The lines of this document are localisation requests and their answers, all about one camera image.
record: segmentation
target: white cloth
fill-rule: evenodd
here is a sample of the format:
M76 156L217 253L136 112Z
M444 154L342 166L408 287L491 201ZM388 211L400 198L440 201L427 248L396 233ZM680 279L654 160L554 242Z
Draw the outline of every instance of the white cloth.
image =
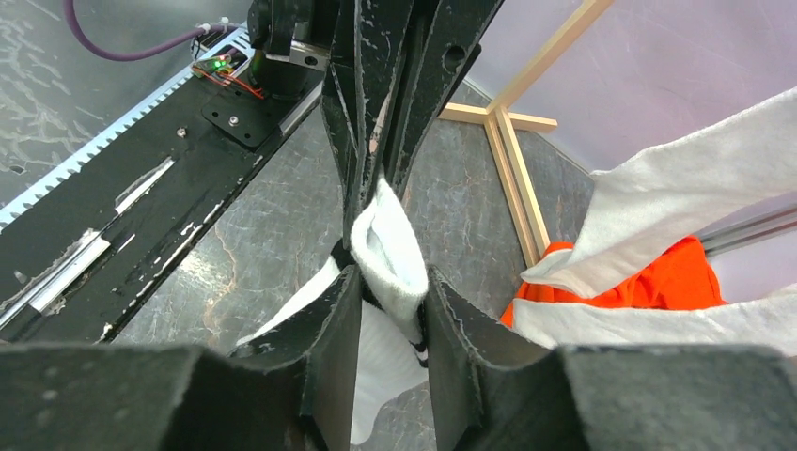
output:
M410 344L422 341L416 312L429 279L410 221L384 177L371 204L354 221L351 244L363 278L384 309L363 302L351 436L353 444L360 444L370 437L385 402L429 378ZM313 303L341 270L329 257L273 319L238 345L267 334Z
M573 249L523 272L526 282L598 296L683 237L797 190L797 88L593 178Z
M698 311L519 299L513 312L512 329L549 349L565 344L755 344L797 355L797 284L768 298Z

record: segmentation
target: wooden stick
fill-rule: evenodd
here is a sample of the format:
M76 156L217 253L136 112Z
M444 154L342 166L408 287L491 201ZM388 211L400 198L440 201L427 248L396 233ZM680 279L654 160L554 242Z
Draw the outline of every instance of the wooden stick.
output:
M551 244L551 240L548 238L548 229L542 220L542 211L539 209L537 196L534 194L534 186L531 184L531 178L528 177L528 169L525 167L521 147L518 144L518 137L512 127L512 121L509 120L509 112L506 108L499 107L493 114L495 122L498 124L498 129L501 131L501 137L504 139L509 167L523 201L525 219L531 228L538 255L541 256Z
M495 117L488 118L487 122L484 124L484 131L487 133L488 141L490 141L492 157L495 159L495 167L498 169L498 178L501 179L501 185L504 187L504 194L507 197L509 213L512 215L512 222L515 224L515 230L518 232L518 241L521 244L521 251L524 255L525 264L529 267L534 266L539 261L540 254L537 251L534 238L532 237L531 226L528 223L523 202L518 193L517 183L512 176L512 170L507 158L507 151L504 148L504 142L498 131L498 124L495 121Z
M487 109L478 106L462 105L460 103L449 103L445 106L443 113L441 113L438 118L481 125L487 121ZM552 132L559 125L556 119L519 115L516 113L509 113L509 119L511 119L512 126L514 126L515 129L525 130L527 132Z
M556 119L519 115L517 113L509 113L509 120L512 121L512 127L514 127L515 130L525 130L527 132L549 133L556 130L556 127L559 126Z
M537 56L518 73L515 78L504 88L504 91L490 103L487 112L491 113L499 106L509 108L536 82L542 74L565 53L566 50L578 39L592 23L594 23L614 0L585 0L584 3L572 13L567 21L556 33L542 46Z
M487 109L478 106L449 103L438 118L481 125L487 119Z

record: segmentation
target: orange cloth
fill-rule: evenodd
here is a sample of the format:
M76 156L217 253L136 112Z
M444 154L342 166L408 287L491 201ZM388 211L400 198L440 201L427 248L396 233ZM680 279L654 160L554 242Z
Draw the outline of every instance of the orange cloth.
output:
M568 242L552 242L545 255L572 247ZM604 308L663 310L700 310L726 304L720 297L717 277L697 237L686 237L675 243L644 270L596 298L583 299L563 289L525 282L515 297L539 303L586 303ZM501 317L508 327L512 327L513 304L509 304Z

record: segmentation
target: black metal plate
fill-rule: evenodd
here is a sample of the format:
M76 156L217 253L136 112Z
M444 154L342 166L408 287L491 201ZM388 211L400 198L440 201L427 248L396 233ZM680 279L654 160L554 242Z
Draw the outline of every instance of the black metal plate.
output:
M261 100L231 86L202 107L202 116L241 146L256 149L279 130L279 123L294 105L294 101ZM230 123L231 117L238 119L234 126Z
M0 347L0 449L348 450L360 280L344 270L265 335L280 346L253 342L235 358L198 347Z

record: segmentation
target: gray floor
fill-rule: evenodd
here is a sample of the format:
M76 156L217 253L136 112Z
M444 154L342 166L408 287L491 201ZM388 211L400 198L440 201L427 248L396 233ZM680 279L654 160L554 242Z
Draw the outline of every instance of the gray floor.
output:
M59 3L0 0L0 206L187 63L187 49L131 65L97 60L70 39L58 20ZM149 11L153 27L174 31L222 14L242 16L250 2L172 3L193 7L164 12L157 8L163 4L159 0L115 2L112 8L100 0L78 2L87 17L102 17L86 22L89 32L107 35L106 47L128 50L164 36L143 28L132 35L114 33L115 24L126 23L127 17ZM238 11L231 11L230 3ZM163 14L156 17L154 10ZM484 103L468 89L455 100ZM539 136L521 133L519 138L552 240L575 240L591 180ZM11 166L24 171L19 175ZM117 343L191 342L230 350L319 268L339 238L340 203L332 152L315 112ZM480 309L500 315L524 265L484 131L435 123L404 205L428 263L440 267ZM418 387L384 406L373 436L356 449L434 449L428 388Z

